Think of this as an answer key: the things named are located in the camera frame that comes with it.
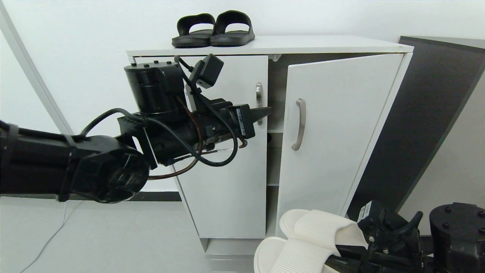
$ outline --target black slipper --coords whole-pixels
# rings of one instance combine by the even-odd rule
[[[204,29],[189,32],[196,24],[214,24],[214,17],[208,13],[185,16],[178,20],[179,37],[172,38],[172,46],[176,48],[203,48],[210,45],[209,38],[214,35],[214,29]]]
[[[226,28],[230,24],[241,23],[249,26],[248,31],[229,31]],[[210,45],[213,47],[239,47],[254,40],[253,26],[248,15],[235,10],[221,13],[215,23],[215,34],[210,38]]]

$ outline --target white cabinet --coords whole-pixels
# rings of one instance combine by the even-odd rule
[[[278,219],[293,208],[345,215],[402,58],[384,54],[288,67]],[[283,234],[278,229],[276,235]]]
[[[225,65],[217,84],[204,95],[256,107],[256,83],[261,83],[263,102],[273,107],[261,126],[254,125],[256,137],[230,165],[212,168],[199,163],[178,177],[207,253],[218,246],[218,254],[224,249],[234,254],[237,242],[257,246],[255,239],[281,235],[276,226],[289,209],[344,215],[412,50],[362,37],[313,35],[258,36],[237,48],[167,45],[128,51],[130,60],[138,63],[172,60],[174,55],[195,63],[213,53]],[[300,144],[295,145],[299,135]],[[230,146],[221,143],[216,148]],[[208,158],[223,160],[228,153]]]

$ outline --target dark gray panel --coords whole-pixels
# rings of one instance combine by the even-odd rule
[[[348,210],[377,199],[399,209],[438,150],[485,69],[485,50],[420,38]]]

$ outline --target white slipper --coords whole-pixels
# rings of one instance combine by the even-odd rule
[[[268,237],[254,254],[255,273],[339,273],[325,265],[332,250],[298,239]]]
[[[336,244],[368,247],[356,222],[324,211],[292,209],[281,216],[279,226],[288,238],[305,240],[334,251],[337,250]]]

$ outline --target slipper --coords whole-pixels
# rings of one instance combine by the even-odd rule
[[[279,226],[288,238],[333,251],[337,250],[336,245],[369,246],[356,222],[328,212],[292,209],[281,216]]]
[[[214,35],[214,29],[204,29],[189,32],[190,28],[197,24],[215,24],[214,17],[208,13],[185,16],[178,20],[178,37],[172,38],[172,46],[176,48],[203,48],[210,45],[210,37]]]
[[[226,32],[230,24],[241,23],[249,26],[248,31],[237,30]],[[253,26],[248,15],[235,10],[221,13],[215,23],[215,34],[210,38],[213,47],[239,47],[254,40]]]
[[[325,265],[334,254],[306,241],[268,237],[254,254],[254,273],[339,273]]]

